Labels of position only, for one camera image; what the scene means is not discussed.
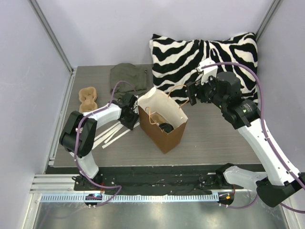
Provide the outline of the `brown paper bag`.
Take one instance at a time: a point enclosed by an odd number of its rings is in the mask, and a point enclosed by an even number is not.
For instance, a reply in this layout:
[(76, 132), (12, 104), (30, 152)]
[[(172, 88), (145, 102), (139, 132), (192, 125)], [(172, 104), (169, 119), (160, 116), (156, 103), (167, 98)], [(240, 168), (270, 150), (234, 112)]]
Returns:
[(138, 99), (139, 120), (142, 130), (164, 153), (181, 141), (188, 117), (171, 94), (153, 87)]

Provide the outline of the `black plastic cup lid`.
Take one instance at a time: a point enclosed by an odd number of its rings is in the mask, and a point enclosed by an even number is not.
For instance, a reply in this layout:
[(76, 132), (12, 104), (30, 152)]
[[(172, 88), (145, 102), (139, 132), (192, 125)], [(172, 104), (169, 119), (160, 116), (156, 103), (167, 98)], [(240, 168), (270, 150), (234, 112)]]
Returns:
[(166, 133), (170, 133), (174, 129), (174, 127), (169, 123), (162, 123), (159, 125), (159, 127)]

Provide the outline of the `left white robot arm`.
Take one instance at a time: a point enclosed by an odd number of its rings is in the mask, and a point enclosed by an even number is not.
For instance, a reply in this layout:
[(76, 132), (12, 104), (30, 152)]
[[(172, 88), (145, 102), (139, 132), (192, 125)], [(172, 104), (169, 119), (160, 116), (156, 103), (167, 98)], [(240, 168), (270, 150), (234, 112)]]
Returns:
[(72, 153), (81, 175), (86, 177), (85, 185), (90, 190), (97, 190), (102, 183), (101, 172), (92, 155), (96, 130), (115, 120), (133, 130), (139, 118), (135, 106), (137, 99), (135, 95), (126, 93), (121, 99), (112, 100), (94, 111), (73, 111), (70, 114), (59, 138), (59, 144)]

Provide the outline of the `brown cardboard cup carrier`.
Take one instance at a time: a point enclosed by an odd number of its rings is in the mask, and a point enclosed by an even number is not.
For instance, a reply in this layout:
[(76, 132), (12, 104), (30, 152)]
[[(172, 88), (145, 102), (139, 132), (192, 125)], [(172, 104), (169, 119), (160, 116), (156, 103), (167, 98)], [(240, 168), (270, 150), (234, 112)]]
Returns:
[(96, 110), (97, 91), (94, 87), (82, 88), (79, 90), (79, 101), (81, 102), (79, 112), (85, 113)]
[(162, 123), (168, 123), (168, 121), (157, 112), (150, 114), (149, 120), (150, 120), (150, 124), (157, 126), (159, 126)]

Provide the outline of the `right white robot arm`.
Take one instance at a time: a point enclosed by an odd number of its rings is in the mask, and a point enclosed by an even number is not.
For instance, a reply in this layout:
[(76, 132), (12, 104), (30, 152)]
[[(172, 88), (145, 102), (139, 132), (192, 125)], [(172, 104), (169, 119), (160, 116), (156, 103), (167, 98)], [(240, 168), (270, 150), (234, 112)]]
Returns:
[(264, 172), (252, 172), (228, 163), (216, 170), (215, 182), (220, 188), (237, 185), (257, 193), (268, 206), (276, 207), (299, 191), (305, 184), (304, 173), (289, 165), (277, 143), (268, 132), (257, 105), (242, 98), (241, 82), (232, 72), (210, 76), (207, 82), (198, 80), (186, 84), (191, 105), (196, 98), (217, 106), (224, 119), (248, 142), (260, 160)]

